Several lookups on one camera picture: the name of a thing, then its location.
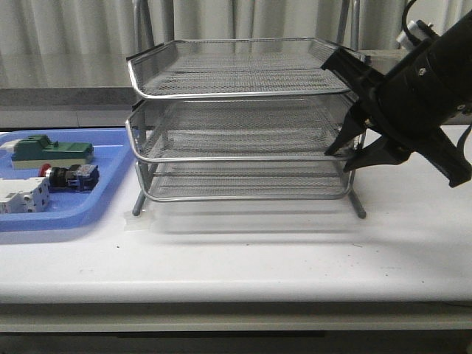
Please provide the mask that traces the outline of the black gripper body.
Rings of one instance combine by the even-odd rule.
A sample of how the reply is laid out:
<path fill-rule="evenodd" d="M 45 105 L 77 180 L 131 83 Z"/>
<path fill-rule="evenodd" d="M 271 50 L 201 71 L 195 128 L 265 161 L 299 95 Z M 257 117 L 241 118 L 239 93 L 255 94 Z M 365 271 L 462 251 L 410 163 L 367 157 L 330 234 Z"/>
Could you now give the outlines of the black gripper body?
<path fill-rule="evenodd" d="M 322 65 L 342 79 L 367 112 L 366 126 L 419 153 L 457 187 L 471 179 L 465 131 L 456 144 L 442 124 L 471 109 L 470 75 L 442 75 L 426 53 L 409 54 L 387 74 L 337 49 Z"/>

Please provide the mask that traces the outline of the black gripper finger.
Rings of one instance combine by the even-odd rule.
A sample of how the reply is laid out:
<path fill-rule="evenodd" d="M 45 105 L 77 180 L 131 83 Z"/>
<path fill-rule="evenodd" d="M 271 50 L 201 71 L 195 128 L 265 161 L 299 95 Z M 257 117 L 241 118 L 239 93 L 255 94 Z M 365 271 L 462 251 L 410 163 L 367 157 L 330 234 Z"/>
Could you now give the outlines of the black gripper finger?
<path fill-rule="evenodd" d="M 377 165 L 399 165 L 410 157 L 410 149 L 386 136 L 381 136 L 372 144 L 361 149 L 347 161 L 344 172 Z"/>
<path fill-rule="evenodd" d="M 355 103 L 344 117 L 344 121 L 333 144 L 324 152 L 332 156 L 355 137 L 362 135 L 366 129 L 367 112 L 360 103 Z"/>

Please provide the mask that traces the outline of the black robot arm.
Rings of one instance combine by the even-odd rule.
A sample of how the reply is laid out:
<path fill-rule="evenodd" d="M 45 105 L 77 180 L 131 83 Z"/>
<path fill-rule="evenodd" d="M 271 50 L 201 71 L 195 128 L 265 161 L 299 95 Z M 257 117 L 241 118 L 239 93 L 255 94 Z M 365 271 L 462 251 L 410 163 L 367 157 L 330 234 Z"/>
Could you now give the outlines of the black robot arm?
<path fill-rule="evenodd" d="M 333 155 L 351 139 L 371 129 L 379 138 L 355 153 L 349 172 L 380 164 L 401 164 L 413 152 L 432 163 L 456 187 L 471 179 L 464 154 L 465 131 L 456 144 L 441 125 L 471 111 L 471 14 L 441 36 L 427 38 L 387 74 L 381 74 L 346 49 L 337 49 L 322 65 L 358 96 L 346 113 Z"/>

